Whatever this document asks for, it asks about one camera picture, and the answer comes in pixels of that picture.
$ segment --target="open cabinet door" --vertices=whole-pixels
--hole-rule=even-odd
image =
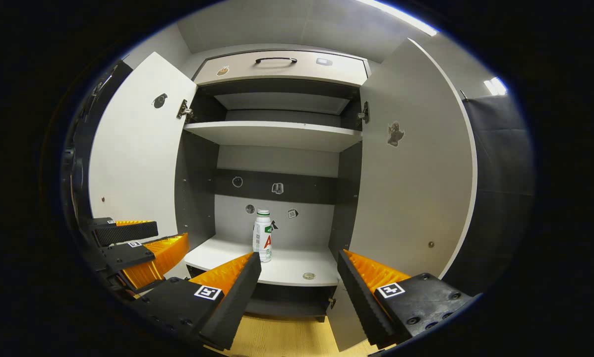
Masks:
[[[410,39],[360,92],[369,103],[369,122],[363,124],[349,250],[410,276],[442,278],[469,228],[477,185],[475,142],[462,101],[436,61]],[[356,315],[344,301],[347,292],[338,287],[334,298],[336,311],[329,309],[328,316],[342,350],[365,336],[349,332],[362,332],[358,318],[335,321],[340,314]]]
[[[94,217],[156,221],[176,235],[174,180],[184,116],[197,86],[156,52],[121,84],[95,134],[89,167]]]

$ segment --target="bottle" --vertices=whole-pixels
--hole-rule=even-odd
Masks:
[[[273,257],[270,241],[273,225],[270,222],[270,211],[258,210],[253,224],[253,251],[259,251],[259,261],[262,263],[270,262]]]

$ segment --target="cabinet shelf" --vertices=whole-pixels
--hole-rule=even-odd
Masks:
[[[281,121],[214,121],[187,124],[184,130],[220,145],[287,147],[342,152],[362,140],[362,132]]]
[[[188,266],[211,270],[252,251],[250,244],[233,242],[215,235],[184,256]],[[313,280],[303,278],[313,273]],[[291,287],[333,287],[338,284],[336,262],[327,246],[273,248],[270,262],[261,264],[259,283]]]

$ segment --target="wooden floor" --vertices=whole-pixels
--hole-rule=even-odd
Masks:
[[[328,319],[277,319],[245,315],[231,350],[220,351],[231,357],[354,357],[378,351],[367,340],[339,352]]]

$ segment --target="drawer handle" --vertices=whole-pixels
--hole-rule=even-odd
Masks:
[[[292,57],[265,57],[263,59],[256,59],[255,63],[261,63],[263,60],[290,60],[292,63],[297,63],[297,59]]]

